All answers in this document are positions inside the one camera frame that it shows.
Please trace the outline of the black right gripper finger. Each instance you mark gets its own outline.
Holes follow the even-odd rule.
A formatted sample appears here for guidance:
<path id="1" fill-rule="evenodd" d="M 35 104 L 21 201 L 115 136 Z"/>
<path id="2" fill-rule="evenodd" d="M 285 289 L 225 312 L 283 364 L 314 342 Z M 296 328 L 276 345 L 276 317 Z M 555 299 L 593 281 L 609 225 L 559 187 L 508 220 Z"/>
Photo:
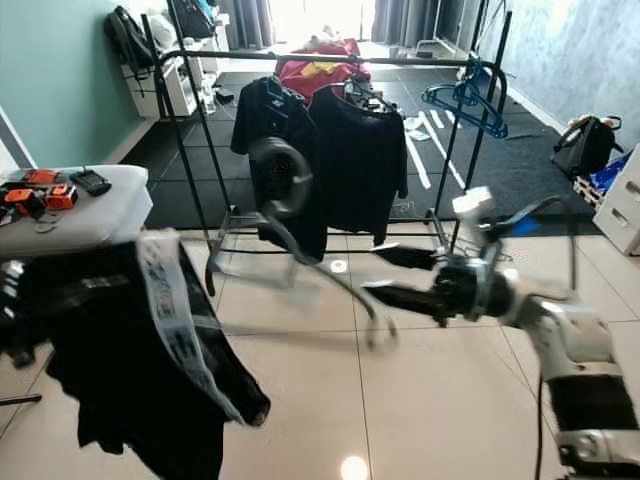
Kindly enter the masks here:
<path id="1" fill-rule="evenodd" d="M 448 326 L 449 320 L 457 314 L 456 308 L 438 288 L 417 288 L 393 280 L 365 282 L 360 285 L 362 291 L 370 294 L 383 305 L 410 311 L 430 317 L 438 326 Z"/>
<path id="2" fill-rule="evenodd" d="M 445 264 L 447 253 L 439 248 L 411 246 L 411 244 L 387 243 L 370 248 L 372 255 L 397 268 L 406 268 L 422 271 L 434 271 Z"/>

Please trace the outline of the black shorts lettered waistband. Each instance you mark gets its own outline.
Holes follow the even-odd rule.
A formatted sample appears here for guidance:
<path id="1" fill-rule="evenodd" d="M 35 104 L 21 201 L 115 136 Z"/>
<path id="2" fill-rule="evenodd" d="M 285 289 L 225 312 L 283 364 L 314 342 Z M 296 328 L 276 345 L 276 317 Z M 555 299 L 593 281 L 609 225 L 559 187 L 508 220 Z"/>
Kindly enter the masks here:
<path id="1" fill-rule="evenodd" d="M 225 425 L 259 428 L 273 403 L 183 244 L 152 233 L 32 271 L 64 298 L 47 370 L 79 404 L 78 443 L 131 449 L 160 480 L 219 480 Z"/>

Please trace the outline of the blue plastic hanger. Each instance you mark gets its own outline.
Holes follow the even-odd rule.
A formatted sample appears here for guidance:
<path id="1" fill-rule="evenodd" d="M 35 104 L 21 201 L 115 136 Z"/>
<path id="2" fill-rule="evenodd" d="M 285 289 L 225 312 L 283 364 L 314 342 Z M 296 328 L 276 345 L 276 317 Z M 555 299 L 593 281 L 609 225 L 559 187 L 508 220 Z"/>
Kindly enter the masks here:
<path id="1" fill-rule="evenodd" d="M 509 137 L 506 119 L 499 113 L 498 106 L 486 99 L 480 91 L 485 69 L 484 61 L 471 60 L 461 79 L 425 88 L 421 93 L 421 100 L 452 113 L 454 118 L 462 122 L 475 125 L 495 140 L 504 140 Z"/>

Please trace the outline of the black floor mat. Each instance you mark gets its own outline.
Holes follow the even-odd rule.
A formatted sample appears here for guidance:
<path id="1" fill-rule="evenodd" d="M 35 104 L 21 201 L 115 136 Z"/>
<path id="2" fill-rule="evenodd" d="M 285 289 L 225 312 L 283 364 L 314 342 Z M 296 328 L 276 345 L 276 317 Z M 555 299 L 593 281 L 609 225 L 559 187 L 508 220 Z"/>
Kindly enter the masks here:
<path id="1" fill-rule="evenodd" d="M 500 215 L 524 209 L 552 195 L 570 198 L 573 214 L 593 219 L 595 211 L 575 191 L 573 183 L 550 161 L 559 133 L 531 115 L 524 106 L 506 101 L 504 122 L 509 136 L 477 138 L 474 125 L 452 127 L 451 115 L 421 102 L 421 92 L 433 84 L 452 81 L 452 68 L 393 68 L 374 70 L 372 87 L 396 104 L 407 118 L 425 116 L 426 140 L 413 140 L 406 155 L 407 198 L 394 202 L 394 221 L 421 220 L 438 205 L 445 220 L 456 218 L 452 198 L 461 182 L 493 192 Z M 218 227 L 229 207 L 238 212 L 256 209 L 246 157 L 230 150 L 236 106 L 223 106 L 207 116 L 177 124 L 159 122 L 125 155 L 125 164 L 148 170 L 148 192 L 154 207 L 150 227 L 197 229 Z"/>

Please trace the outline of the orange black device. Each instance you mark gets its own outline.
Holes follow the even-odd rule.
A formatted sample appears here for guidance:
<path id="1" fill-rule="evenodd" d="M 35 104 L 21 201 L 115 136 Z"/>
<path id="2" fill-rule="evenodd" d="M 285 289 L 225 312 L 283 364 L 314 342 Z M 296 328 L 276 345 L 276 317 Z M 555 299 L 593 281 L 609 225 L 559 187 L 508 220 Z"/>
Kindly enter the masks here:
<path id="1" fill-rule="evenodd" d="M 72 183 L 52 184 L 44 191 L 44 202 L 47 210 L 67 211 L 76 206 L 79 189 Z"/>
<path id="2" fill-rule="evenodd" d="M 40 218 L 46 211 L 44 196 L 35 188 L 1 188 L 1 210 L 5 214 Z"/>

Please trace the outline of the grey upholstered ottoman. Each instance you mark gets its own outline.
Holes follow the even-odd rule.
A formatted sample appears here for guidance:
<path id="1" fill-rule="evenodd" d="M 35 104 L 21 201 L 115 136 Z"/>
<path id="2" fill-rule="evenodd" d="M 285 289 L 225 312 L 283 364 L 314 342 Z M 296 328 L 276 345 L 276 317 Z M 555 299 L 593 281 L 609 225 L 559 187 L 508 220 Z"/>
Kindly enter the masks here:
<path id="1" fill-rule="evenodd" d="M 20 218 L 0 227 L 0 259 L 73 253 L 125 243 L 145 228 L 152 202 L 148 170 L 136 165 L 88 168 L 111 188 L 105 195 L 79 196 L 76 206 L 40 220 Z"/>

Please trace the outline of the flat red orange case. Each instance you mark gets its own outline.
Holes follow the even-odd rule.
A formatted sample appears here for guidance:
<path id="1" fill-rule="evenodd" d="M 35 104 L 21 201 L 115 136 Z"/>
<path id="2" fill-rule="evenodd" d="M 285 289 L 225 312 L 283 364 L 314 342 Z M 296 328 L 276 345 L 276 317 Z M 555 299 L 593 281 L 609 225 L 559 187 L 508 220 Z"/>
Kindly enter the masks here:
<path id="1" fill-rule="evenodd" d="M 45 186 L 58 182 L 59 172 L 54 169 L 29 169 L 20 174 L 20 180 L 31 186 Z"/>

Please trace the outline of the black handheld device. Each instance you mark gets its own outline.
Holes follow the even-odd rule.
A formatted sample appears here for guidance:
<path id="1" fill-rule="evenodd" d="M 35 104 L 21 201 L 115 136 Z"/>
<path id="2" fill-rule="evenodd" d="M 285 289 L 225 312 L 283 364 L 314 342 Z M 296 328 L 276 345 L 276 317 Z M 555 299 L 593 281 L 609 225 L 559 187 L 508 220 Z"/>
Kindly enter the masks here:
<path id="1" fill-rule="evenodd" d="M 76 186 L 81 187 L 84 192 L 93 197 L 105 195 L 113 187 L 113 184 L 108 179 L 87 168 L 82 168 L 79 172 L 70 174 L 69 178 Z"/>

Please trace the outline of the white drawer unit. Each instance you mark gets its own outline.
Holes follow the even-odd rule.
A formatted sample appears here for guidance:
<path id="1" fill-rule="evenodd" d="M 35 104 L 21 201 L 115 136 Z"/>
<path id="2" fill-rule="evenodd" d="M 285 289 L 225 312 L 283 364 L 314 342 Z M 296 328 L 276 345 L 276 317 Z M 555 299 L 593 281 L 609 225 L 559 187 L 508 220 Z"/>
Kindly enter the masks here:
<path id="1" fill-rule="evenodd" d="M 628 163 L 600 196 L 593 223 L 618 251 L 640 256 L 640 143 L 621 157 Z"/>

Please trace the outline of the blue plastic bag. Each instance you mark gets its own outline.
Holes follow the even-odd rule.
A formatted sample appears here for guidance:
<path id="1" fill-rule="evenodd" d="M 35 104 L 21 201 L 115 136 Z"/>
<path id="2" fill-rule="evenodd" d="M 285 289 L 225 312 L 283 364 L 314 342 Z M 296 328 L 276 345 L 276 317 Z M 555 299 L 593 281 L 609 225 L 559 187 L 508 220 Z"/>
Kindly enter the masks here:
<path id="1" fill-rule="evenodd" d="M 628 163 L 628 157 L 616 157 L 611 163 L 608 163 L 599 172 L 594 172 L 588 175 L 588 184 L 594 189 L 599 196 L 605 195 L 609 191 L 609 188 L 613 186 L 614 180 L 618 177 L 618 174 L 625 169 Z"/>

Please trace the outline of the black duffel bag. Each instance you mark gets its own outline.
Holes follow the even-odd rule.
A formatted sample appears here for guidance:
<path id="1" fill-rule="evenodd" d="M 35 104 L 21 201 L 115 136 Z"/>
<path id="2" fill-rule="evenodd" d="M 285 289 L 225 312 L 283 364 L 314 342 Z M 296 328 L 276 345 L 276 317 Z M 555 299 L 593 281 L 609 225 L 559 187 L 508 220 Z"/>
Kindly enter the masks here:
<path id="1" fill-rule="evenodd" d="M 550 161 L 570 179 L 600 172 L 614 151 L 623 152 L 616 140 L 621 127 L 621 116 L 582 115 L 558 138 Z"/>

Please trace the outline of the black metal clothes rack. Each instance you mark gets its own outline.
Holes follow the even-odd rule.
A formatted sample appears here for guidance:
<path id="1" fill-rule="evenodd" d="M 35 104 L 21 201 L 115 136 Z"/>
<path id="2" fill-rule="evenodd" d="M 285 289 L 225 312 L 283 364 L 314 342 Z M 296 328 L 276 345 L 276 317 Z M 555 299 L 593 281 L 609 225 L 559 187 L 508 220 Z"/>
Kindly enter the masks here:
<path id="1" fill-rule="evenodd" d="M 189 195 L 192 197 L 193 206 L 195 206 L 195 210 L 198 215 L 198 224 L 200 224 L 200 229 L 198 232 L 204 236 L 206 247 L 207 247 L 207 259 L 204 264 L 204 282 L 209 287 L 212 287 L 212 283 L 215 282 L 215 279 L 218 278 L 219 275 L 228 276 L 228 278 L 232 278 L 232 273 L 229 271 L 221 271 L 219 266 L 219 256 L 220 253 L 223 253 L 223 241 L 228 234 L 232 234 L 232 236 L 238 236 L 238 234 L 243 234 L 243 232 L 239 232 L 236 229 L 237 221 L 242 221 L 244 225 L 248 225 L 253 220 L 257 220 L 257 214 L 255 215 L 237 215 L 237 206 L 230 201 L 230 196 L 227 188 L 227 183 L 225 183 L 225 178 L 223 173 L 221 173 L 221 164 L 218 160 L 218 154 L 214 151 L 215 146 L 212 145 L 212 133 L 210 132 L 209 125 L 209 115 L 207 115 L 206 106 L 204 97 L 200 96 L 200 87 L 196 84 L 195 74 L 191 74 L 188 78 L 189 87 L 193 90 L 192 99 L 196 102 L 196 108 L 193 108 L 193 113 L 198 114 L 198 127 L 201 128 L 201 131 L 204 132 L 205 138 L 205 147 L 210 150 L 210 157 L 212 161 L 212 166 L 214 166 L 215 170 L 215 178 L 216 182 L 218 182 L 218 186 L 220 189 L 221 197 L 223 197 L 223 202 L 227 205 L 227 211 L 224 212 L 224 218 L 221 219 L 221 224 L 218 229 L 212 229 L 210 227 L 210 221 L 207 220 L 207 216 L 204 210 L 204 204 L 202 204 L 200 196 L 198 196 L 198 188 L 196 186 L 195 174 L 192 172 L 192 161 L 189 160 L 189 156 L 186 150 L 186 136 L 180 132 L 180 119 L 177 115 L 177 110 L 173 108 L 172 96 L 170 96 L 170 92 L 168 88 L 164 86 L 164 76 L 163 68 L 166 64 L 169 63 L 170 60 L 174 58 L 179 58 L 177 60 L 180 68 L 187 68 L 189 61 L 188 58 L 214 58 L 214 59 L 242 59 L 242 60 L 274 60 L 276 64 L 283 63 L 284 60 L 310 60 L 310 61 L 347 61 L 347 63 L 361 63 L 361 64 L 371 64 L 371 65 L 390 65 L 390 67 L 430 67 L 430 68 L 443 68 L 443 67 L 458 67 L 465 69 L 467 64 L 470 63 L 471 60 L 457 60 L 457 59 L 425 59 L 425 58 L 361 58 L 361 56 L 347 56 L 347 58 L 343 58 L 343 56 L 337 55 L 300 55 L 300 54 L 284 54 L 284 55 L 276 55 L 275 52 L 228 52 L 228 51 L 204 51 L 204 50 L 192 50 L 188 51 L 186 46 L 183 45 L 182 37 L 180 37 L 180 31 L 177 27 L 177 24 L 174 24 L 175 35 L 178 36 L 177 44 L 175 44 L 175 49 L 170 49 L 166 51 L 161 51 L 159 46 L 157 46 L 155 41 L 154 29 L 151 27 L 150 15 L 140 15 L 140 20 L 138 23 L 141 24 L 143 28 L 143 33 L 145 33 L 147 37 L 148 45 L 151 46 L 151 54 L 155 56 L 155 65 L 154 65 L 154 73 L 151 74 L 150 78 L 154 79 L 155 88 L 156 88 L 156 101 L 157 101 L 157 110 L 160 113 L 160 119 L 168 119 L 170 123 L 172 123 L 172 129 L 175 136 L 175 141 L 177 141 L 178 148 L 178 157 L 182 160 L 184 174 L 186 174 L 187 186 L 189 188 Z M 498 109 L 499 113 L 502 114 L 506 105 L 503 105 L 506 102 L 506 96 L 509 92 L 509 83 L 507 82 L 506 73 L 500 69 L 498 63 L 494 63 L 494 61 L 484 61 L 484 67 L 486 68 L 486 72 L 488 72 L 489 76 L 492 77 L 492 83 L 490 84 L 490 90 L 488 95 L 486 95 L 486 99 L 492 100 L 492 96 L 494 95 L 494 88 L 500 86 L 500 97 L 498 100 Z M 431 232 L 429 233 L 408 233 L 403 234 L 403 236 L 426 236 L 430 237 L 431 234 L 434 234 L 433 237 L 436 248 L 442 250 L 444 253 L 454 253 L 457 250 L 458 238 L 460 238 L 460 227 L 458 227 L 458 223 L 454 224 L 454 229 L 452 233 L 445 232 L 445 229 L 442 224 L 442 220 L 440 220 L 440 214 L 438 210 L 440 209 L 440 201 L 439 198 L 436 198 L 435 206 L 431 207 L 424 218 L 420 219 L 424 225 L 430 225 Z M 289 266 L 287 269 L 287 275 L 282 276 L 282 278 L 270 278 L 270 276 L 264 276 L 264 278 L 250 278 L 247 274 L 242 276 L 236 276 L 243 280 L 243 282 L 266 282 L 265 285 L 268 287 L 273 287 L 275 285 L 271 282 L 284 282 L 285 287 L 288 287 L 289 282 L 292 282 L 294 275 L 293 271 L 296 270 L 297 265 Z"/>

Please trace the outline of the red yellow cloth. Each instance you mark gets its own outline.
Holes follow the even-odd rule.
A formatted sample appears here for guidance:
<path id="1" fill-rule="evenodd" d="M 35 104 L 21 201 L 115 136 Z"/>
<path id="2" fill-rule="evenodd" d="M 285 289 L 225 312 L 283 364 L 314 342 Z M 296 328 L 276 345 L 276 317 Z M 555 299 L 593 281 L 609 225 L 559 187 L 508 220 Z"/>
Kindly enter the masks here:
<path id="1" fill-rule="evenodd" d="M 320 40 L 315 37 L 294 50 L 293 54 L 337 55 L 347 58 L 358 56 L 361 51 L 356 38 Z M 276 67 L 275 77 L 289 90 L 300 93 L 306 104 L 310 104 L 314 93 L 326 84 L 344 83 L 352 78 L 366 83 L 372 81 L 370 69 L 364 64 L 347 61 L 284 60 Z"/>

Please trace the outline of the dark blue shirt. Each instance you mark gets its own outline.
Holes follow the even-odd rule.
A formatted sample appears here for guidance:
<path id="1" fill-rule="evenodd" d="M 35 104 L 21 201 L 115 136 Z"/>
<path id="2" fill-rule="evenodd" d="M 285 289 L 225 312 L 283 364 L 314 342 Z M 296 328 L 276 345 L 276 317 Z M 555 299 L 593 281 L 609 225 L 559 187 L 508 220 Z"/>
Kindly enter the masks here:
<path id="1" fill-rule="evenodd" d="M 307 259 L 317 262 L 325 255 L 328 233 L 320 210 L 323 160 L 317 159 L 316 155 L 316 125 L 308 115 L 305 96 L 289 90 L 275 76 L 253 79 L 239 91 L 230 150 L 247 156 L 252 143 L 265 137 L 278 137 L 296 148 L 311 166 L 314 180 L 305 209 L 292 218 L 283 218 L 282 225 L 300 244 Z"/>

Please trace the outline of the grey curtain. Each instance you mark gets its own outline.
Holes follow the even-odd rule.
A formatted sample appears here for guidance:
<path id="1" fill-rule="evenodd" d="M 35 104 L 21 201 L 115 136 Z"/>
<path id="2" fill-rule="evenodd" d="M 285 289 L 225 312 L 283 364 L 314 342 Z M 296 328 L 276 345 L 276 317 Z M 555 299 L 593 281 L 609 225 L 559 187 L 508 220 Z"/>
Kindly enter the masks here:
<path id="1" fill-rule="evenodd" d="M 216 5 L 229 15 L 230 50 L 270 49 L 275 44 L 271 0 L 216 0 Z"/>
<path id="2" fill-rule="evenodd" d="M 370 40 L 401 49 L 438 44 L 456 52 L 465 0 L 375 0 Z"/>

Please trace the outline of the black blue backpack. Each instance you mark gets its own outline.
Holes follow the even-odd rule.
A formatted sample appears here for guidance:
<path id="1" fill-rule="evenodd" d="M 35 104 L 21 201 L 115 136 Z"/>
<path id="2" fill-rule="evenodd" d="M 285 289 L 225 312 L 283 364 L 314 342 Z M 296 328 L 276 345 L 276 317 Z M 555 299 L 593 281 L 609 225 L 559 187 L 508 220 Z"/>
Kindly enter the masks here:
<path id="1" fill-rule="evenodd" d="M 166 0 L 184 38 L 215 36 L 216 13 L 209 0 Z"/>

